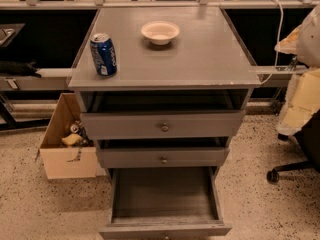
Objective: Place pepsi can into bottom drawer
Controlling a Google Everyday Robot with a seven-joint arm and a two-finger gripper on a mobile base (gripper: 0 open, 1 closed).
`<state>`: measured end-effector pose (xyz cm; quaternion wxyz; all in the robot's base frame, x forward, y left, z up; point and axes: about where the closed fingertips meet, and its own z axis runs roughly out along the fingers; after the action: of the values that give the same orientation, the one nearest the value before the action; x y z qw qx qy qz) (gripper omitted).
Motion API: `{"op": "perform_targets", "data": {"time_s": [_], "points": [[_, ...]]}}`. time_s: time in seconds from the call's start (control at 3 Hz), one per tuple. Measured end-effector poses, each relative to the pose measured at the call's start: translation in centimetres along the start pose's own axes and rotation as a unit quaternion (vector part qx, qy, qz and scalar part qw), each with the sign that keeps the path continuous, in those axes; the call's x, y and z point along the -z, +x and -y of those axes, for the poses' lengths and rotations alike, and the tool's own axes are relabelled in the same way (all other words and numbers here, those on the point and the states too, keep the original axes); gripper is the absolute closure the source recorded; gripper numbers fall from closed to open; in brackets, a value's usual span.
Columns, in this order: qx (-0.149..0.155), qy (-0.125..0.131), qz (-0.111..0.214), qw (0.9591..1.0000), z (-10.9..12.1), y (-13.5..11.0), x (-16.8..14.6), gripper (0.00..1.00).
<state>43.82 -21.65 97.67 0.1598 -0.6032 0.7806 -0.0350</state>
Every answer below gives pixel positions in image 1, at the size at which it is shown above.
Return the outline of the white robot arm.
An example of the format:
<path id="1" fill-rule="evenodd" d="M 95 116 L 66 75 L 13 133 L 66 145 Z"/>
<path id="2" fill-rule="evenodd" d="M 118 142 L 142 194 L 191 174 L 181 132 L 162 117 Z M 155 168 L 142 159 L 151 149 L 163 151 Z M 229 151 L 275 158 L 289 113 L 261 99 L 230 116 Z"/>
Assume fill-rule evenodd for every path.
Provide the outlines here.
<path id="1" fill-rule="evenodd" d="M 307 69 L 291 77 L 276 129 L 294 135 L 320 110 L 320 5 L 317 5 L 275 50 L 297 56 Z"/>

